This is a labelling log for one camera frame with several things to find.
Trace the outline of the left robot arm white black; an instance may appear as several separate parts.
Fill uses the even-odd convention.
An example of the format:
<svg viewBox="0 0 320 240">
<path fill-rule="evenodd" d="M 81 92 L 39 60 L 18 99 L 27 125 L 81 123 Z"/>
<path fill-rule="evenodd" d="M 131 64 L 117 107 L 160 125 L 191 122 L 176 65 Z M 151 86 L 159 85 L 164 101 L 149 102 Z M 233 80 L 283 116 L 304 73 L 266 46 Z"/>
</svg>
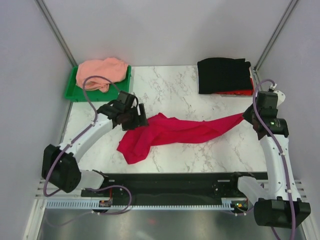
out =
<svg viewBox="0 0 320 240">
<path fill-rule="evenodd" d="M 81 170 L 79 161 L 85 153 L 105 134 L 121 126 L 123 131 L 148 125 L 145 106 L 134 94 L 121 91 L 114 99 L 94 108 L 94 118 L 76 136 L 54 146 L 49 144 L 43 152 L 41 176 L 45 180 L 43 194 L 48 184 L 58 191 L 70 193 L 75 189 L 88 189 L 99 197 L 106 196 L 110 185 L 104 176 L 94 170 Z"/>
</svg>

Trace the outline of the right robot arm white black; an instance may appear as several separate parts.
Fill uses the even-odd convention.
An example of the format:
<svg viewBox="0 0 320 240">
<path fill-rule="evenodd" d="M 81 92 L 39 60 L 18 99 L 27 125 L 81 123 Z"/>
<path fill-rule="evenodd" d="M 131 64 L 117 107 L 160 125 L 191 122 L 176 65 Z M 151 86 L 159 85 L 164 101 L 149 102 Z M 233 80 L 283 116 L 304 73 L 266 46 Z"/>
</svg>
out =
<svg viewBox="0 0 320 240">
<path fill-rule="evenodd" d="M 311 213 L 295 184 L 289 156 L 289 129 L 285 119 L 278 118 L 278 102 L 285 99 L 280 91 L 260 91 L 243 114 L 252 124 L 263 149 L 268 185 L 264 189 L 253 176 L 240 176 L 229 184 L 235 197 L 243 194 L 253 204 L 259 226 L 297 228 Z"/>
</svg>

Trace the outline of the crimson red t shirt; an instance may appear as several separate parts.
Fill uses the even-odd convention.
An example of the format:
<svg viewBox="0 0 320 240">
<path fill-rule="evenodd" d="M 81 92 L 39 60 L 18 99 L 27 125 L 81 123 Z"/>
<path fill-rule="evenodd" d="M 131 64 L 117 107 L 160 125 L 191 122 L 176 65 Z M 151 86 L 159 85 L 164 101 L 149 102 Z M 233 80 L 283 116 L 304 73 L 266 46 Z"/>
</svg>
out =
<svg viewBox="0 0 320 240">
<path fill-rule="evenodd" d="M 244 120 L 238 113 L 210 121 L 181 120 L 158 113 L 148 119 L 147 126 L 128 130 L 118 144 L 127 164 L 147 158 L 151 147 L 174 143 L 201 144 L 227 133 Z"/>
</svg>

